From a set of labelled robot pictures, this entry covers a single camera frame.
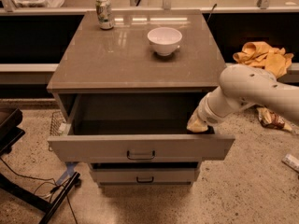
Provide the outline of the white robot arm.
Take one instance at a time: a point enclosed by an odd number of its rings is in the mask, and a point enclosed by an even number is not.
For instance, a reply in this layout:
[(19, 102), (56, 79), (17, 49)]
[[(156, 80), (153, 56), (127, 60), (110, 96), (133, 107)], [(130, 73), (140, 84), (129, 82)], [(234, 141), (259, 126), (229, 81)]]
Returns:
[(187, 130), (201, 133), (238, 111), (261, 105), (299, 124), (299, 88), (277, 82), (261, 68), (233, 64), (225, 68), (219, 86), (201, 99), (187, 123)]

